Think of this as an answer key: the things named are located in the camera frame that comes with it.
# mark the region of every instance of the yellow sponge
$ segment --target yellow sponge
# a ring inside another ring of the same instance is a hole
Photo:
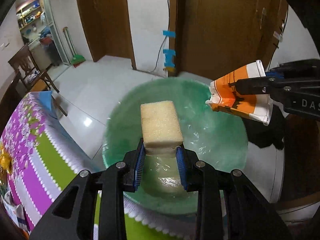
[[[173,102],[143,104],[140,110],[146,154],[174,158],[183,137]]]

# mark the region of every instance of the metal screw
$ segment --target metal screw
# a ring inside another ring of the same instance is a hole
[[[79,175],[81,178],[84,178],[89,175],[89,171],[87,171],[87,170],[80,171]]]
[[[203,161],[197,161],[197,162],[196,162],[196,166],[197,166],[198,168],[202,168],[202,167],[205,166],[205,162],[203,162]]]
[[[122,168],[124,168],[125,166],[126,166],[125,162],[118,162],[118,163],[116,164],[116,167],[117,167],[118,169],[122,169]]]
[[[233,170],[232,174],[236,177],[240,177],[242,175],[242,172],[240,170]]]

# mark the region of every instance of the electrical wire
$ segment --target electrical wire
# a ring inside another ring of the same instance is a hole
[[[285,26],[287,25],[288,14],[289,14],[289,4],[288,4],[287,15],[286,15],[285,22],[284,22],[284,26],[283,26],[283,29],[282,29],[282,32],[281,32],[281,36],[283,35]],[[273,56],[274,56],[276,50],[279,48],[279,47],[278,47],[278,44],[277,44],[277,46],[276,46],[276,48],[275,48],[275,50],[274,50],[274,52],[273,52],[273,54],[272,54],[272,57],[271,57],[271,60],[270,60],[269,66],[268,66],[268,71],[270,70],[270,66],[271,66],[271,62],[272,62]]]
[[[169,0],[167,0],[167,5],[168,5],[168,31],[169,31],[169,23],[170,23],[170,6],[169,6]],[[156,66],[153,70],[150,71],[150,73],[153,73],[156,69],[157,69],[157,66],[158,66],[158,61],[159,61],[159,56],[160,56],[160,52],[161,52],[161,49],[165,43],[165,41],[167,40],[167,36],[164,37],[162,43],[161,43],[161,46],[160,46],[160,49],[159,49],[159,52],[158,52],[158,58],[157,58],[157,61],[156,61]]]

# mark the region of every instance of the chair backrest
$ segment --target chair backrest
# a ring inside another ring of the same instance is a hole
[[[28,76],[31,71],[36,68],[38,70],[38,65],[36,64],[28,45],[24,45],[9,61],[8,63],[13,67],[14,70],[19,70],[19,67],[24,71],[25,76]]]

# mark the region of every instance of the crushed paper cup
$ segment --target crushed paper cup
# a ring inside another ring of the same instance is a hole
[[[265,77],[262,62],[256,62],[236,69],[229,74],[212,81],[209,90],[210,100],[205,103],[215,112],[226,112],[240,117],[263,122],[268,125],[271,119],[273,100],[269,95],[240,95],[229,83],[238,79]]]

